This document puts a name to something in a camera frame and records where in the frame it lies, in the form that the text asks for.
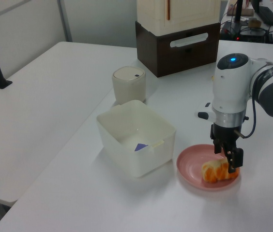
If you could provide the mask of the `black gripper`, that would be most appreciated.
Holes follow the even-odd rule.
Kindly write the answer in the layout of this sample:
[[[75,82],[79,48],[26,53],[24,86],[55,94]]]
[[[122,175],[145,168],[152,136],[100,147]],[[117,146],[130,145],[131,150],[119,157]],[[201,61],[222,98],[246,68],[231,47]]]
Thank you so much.
[[[235,173],[237,168],[243,165],[243,149],[236,147],[239,136],[235,133],[235,131],[241,132],[241,129],[241,126],[226,128],[215,123],[211,125],[210,138],[213,140],[214,153],[221,153],[222,147],[225,145],[228,173]]]

